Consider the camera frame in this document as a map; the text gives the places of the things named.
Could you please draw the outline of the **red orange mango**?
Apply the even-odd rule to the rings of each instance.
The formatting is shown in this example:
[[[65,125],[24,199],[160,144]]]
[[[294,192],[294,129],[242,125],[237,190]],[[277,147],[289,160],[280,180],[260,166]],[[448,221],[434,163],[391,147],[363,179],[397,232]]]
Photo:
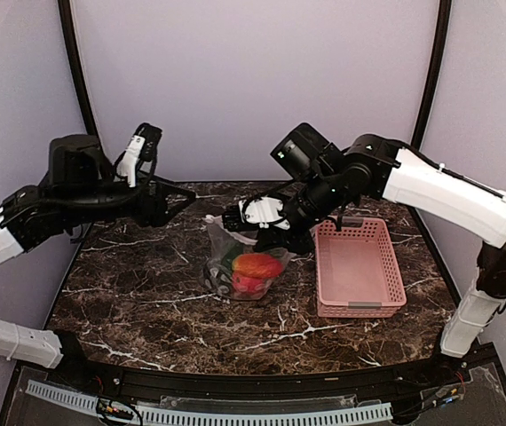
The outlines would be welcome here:
[[[243,254],[233,261],[233,271],[248,277],[275,278],[283,270],[279,259],[264,253]]]

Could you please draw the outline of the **green lime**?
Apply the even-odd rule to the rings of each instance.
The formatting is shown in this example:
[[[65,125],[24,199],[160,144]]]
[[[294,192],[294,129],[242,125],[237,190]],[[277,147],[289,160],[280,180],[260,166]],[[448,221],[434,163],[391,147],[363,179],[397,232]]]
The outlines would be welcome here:
[[[220,264],[224,266],[227,270],[231,271],[233,269],[233,261],[243,255],[252,253],[253,249],[248,245],[234,245],[232,246],[222,257]]]

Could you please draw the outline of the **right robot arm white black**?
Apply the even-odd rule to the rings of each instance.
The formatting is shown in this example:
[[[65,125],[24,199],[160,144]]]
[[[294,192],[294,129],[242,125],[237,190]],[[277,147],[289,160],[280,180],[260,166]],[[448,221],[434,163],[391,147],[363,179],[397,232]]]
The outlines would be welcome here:
[[[259,247],[310,250],[311,229],[364,196],[423,210],[481,238],[477,278],[443,328],[440,351],[423,363],[424,380],[442,384],[455,372],[455,358],[467,354],[506,305],[506,192],[458,174],[396,139],[365,134],[340,149],[306,122],[271,156],[302,188],[286,201],[261,193],[244,202],[241,215],[259,227]]]

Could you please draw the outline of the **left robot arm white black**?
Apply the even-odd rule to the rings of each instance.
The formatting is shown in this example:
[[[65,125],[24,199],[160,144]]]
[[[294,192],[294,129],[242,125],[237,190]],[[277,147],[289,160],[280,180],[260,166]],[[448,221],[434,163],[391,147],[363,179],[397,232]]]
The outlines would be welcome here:
[[[162,131],[141,124],[115,162],[99,139],[69,135],[50,143],[49,166],[38,185],[26,185],[0,205],[0,265],[75,228],[129,217],[140,227],[162,227],[196,199],[192,191],[157,177]],[[75,387],[94,379],[75,335],[0,319],[0,357],[60,373]]]

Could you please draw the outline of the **clear zip top bag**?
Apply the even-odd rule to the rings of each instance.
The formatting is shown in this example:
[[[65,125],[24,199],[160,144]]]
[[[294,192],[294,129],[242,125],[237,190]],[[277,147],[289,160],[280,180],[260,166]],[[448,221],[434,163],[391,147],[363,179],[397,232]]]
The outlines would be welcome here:
[[[263,298],[295,257],[284,248],[254,250],[254,232],[227,231],[220,216],[207,215],[210,256],[202,267],[201,283],[210,292],[236,301]]]

